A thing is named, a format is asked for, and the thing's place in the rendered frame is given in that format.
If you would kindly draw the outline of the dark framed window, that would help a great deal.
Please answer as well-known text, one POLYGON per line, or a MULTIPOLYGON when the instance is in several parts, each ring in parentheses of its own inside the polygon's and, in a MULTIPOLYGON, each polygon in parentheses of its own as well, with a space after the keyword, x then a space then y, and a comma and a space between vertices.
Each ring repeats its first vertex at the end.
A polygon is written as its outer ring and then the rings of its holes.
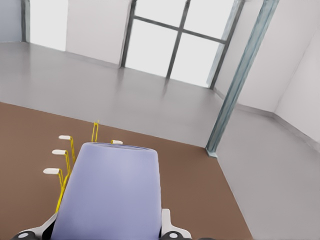
POLYGON ((130 0, 120 65, 212 89, 245 0, 130 0))

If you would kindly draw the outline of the silver frame post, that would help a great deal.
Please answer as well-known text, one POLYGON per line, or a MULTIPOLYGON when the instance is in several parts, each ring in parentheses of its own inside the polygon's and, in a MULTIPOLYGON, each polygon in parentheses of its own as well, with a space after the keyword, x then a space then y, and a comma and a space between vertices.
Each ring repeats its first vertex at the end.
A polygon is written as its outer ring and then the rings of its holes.
POLYGON ((235 71, 234 77, 205 147, 208 156, 212 158, 218 157, 218 145, 230 120, 231 114, 237 103, 241 90, 245 84, 247 76, 256 58, 279 1, 280 0, 263 0, 248 42, 245 46, 244 52, 241 56, 238 67, 235 71))

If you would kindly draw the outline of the lavender blue cup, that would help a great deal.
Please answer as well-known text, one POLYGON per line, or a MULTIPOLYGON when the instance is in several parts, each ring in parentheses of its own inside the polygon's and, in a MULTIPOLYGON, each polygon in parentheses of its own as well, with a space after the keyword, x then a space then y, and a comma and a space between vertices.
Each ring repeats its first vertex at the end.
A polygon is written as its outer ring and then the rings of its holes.
POLYGON ((158 153, 150 148, 87 142, 65 189, 52 240, 158 240, 158 153))

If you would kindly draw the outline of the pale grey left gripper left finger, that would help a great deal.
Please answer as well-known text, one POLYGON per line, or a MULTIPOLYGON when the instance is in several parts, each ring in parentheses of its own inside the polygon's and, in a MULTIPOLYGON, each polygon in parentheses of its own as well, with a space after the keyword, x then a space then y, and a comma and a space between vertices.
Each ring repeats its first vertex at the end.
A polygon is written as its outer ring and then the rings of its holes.
POLYGON ((51 240, 57 215, 57 213, 53 214, 41 226, 26 229, 17 233, 10 240, 51 240))

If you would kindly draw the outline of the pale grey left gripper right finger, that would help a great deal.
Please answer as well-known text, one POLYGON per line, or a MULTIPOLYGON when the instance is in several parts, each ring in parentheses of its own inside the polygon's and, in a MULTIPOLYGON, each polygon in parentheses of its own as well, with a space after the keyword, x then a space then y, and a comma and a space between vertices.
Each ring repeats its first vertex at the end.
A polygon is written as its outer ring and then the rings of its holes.
POLYGON ((159 240, 192 240, 192 236, 189 231, 172 225, 170 210, 163 208, 159 240))

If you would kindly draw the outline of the grey framed doorway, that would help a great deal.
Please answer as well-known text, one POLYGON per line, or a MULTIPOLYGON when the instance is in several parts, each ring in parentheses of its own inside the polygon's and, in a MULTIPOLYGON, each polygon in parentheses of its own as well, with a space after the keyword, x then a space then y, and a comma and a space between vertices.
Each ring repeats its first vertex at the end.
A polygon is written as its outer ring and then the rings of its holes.
POLYGON ((69 0, 21 0, 23 41, 65 51, 69 0))

